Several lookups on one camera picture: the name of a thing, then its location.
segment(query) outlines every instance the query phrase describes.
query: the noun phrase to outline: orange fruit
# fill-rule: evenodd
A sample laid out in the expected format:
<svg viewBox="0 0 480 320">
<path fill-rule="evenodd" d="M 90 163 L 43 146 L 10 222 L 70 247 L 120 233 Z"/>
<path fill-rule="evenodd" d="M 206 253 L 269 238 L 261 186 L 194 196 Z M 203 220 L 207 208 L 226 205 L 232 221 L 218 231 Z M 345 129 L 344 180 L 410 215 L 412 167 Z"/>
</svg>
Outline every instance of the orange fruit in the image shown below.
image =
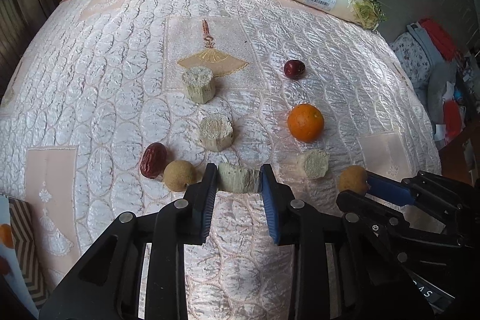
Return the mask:
<svg viewBox="0 0 480 320">
<path fill-rule="evenodd" d="M 0 224 L 0 243 L 8 248 L 14 248 L 14 240 L 11 237 L 11 226 L 9 224 Z"/>
<path fill-rule="evenodd" d="M 325 125 L 320 110 L 309 103 L 295 106 L 290 111 L 286 123 L 294 138 L 307 143 L 316 140 Z"/>
</svg>

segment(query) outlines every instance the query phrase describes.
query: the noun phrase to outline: metal screw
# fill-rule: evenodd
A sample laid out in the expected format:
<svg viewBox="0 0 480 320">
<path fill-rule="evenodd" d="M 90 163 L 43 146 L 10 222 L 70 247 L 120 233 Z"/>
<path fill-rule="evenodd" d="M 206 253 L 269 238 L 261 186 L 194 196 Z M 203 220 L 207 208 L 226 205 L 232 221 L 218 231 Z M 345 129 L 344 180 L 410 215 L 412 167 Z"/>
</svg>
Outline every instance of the metal screw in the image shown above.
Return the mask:
<svg viewBox="0 0 480 320">
<path fill-rule="evenodd" d="M 400 263 L 405 263 L 409 257 L 405 252 L 399 252 L 397 255 L 397 259 Z"/>
<path fill-rule="evenodd" d="M 131 221 L 133 218 L 134 218 L 134 215 L 133 215 L 132 213 L 130 213 L 129 211 L 125 211 L 125 212 L 123 212 L 123 213 L 118 217 L 118 220 L 119 220 L 121 223 L 128 223 L 128 222 Z"/>
<path fill-rule="evenodd" d="M 301 199 L 293 199 L 290 201 L 290 206 L 293 209 L 301 209 L 305 206 L 305 203 Z"/>
<path fill-rule="evenodd" d="M 184 198 L 180 198 L 173 203 L 173 206 L 175 206 L 177 209 L 183 209 L 188 206 L 188 201 Z"/>
<path fill-rule="evenodd" d="M 358 220 L 360 220 L 360 218 L 355 213 L 347 213 L 345 215 L 345 218 L 349 223 L 356 223 Z"/>
</svg>

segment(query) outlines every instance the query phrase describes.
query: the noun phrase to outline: chevron striped box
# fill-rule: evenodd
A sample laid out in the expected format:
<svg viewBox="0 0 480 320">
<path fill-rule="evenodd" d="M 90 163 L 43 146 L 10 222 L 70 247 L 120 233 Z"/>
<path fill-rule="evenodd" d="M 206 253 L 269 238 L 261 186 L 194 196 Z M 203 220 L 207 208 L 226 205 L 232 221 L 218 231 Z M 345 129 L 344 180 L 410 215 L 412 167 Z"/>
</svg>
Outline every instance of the chevron striped box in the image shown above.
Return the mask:
<svg viewBox="0 0 480 320">
<path fill-rule="evenodd" d="M 35 316 L 49 297 L 27 202 L 0 195 L 0 273 Z"/>
</svg>

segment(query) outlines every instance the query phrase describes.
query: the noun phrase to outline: barcode label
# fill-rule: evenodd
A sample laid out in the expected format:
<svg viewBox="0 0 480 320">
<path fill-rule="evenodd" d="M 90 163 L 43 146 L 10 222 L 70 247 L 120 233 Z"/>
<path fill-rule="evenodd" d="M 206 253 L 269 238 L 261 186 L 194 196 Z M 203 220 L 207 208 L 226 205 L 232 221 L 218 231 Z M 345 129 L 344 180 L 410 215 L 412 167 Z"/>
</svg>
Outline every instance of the barcode label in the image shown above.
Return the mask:
<svg viewBox="0 0 480 320">
<path fill-rule="evenodd" d="M 304 3 L 323 11 L 331 11 L 337 3 L 336 0 L 304 0 Z"/>
</svg>

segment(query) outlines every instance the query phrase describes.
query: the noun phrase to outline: bed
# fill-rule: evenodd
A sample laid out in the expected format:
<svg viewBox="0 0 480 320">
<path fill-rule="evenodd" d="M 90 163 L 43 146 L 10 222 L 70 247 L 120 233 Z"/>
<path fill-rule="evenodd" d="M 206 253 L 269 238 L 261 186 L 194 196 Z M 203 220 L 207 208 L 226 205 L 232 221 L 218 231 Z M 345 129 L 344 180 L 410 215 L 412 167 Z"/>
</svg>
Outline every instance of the bed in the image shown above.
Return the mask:
<svg viewBox="0 0 480 320">
<path fill-rule="evenodd" d="M 217 94 L 198 105 L 180 77 L 205 49 L 204 21 L 222 55 Z M 283 75 L 289 59 L 306 64 L 301 79 Z M 325 118 L 310 144 L 286 127 L 304 102 Z M 222 152 L 206 151 L 197 136 L 215 112 L 235 129 Z M 378 33 L 290 0 L 64 0 L 0 107 L 0 191 L 32 205 L 53 286 L 121 212 L 149 214 L 182 197 L 140 175 L 154 141 L 200 175 L 207 162 L 270 163 L 297 198 L 336 215 L 335 180 L 351 164 L 396 180 L 441 170 L 428 115 Z M 326 176 L 314 181 L 294 164 L 311 148 L 329 154 Z M 191 318 L 287 317 L 292 250 L 272 243 L 262 203 L 258 194 L 218 192 L 207 243 L 185 249 Z"/>
</svg>

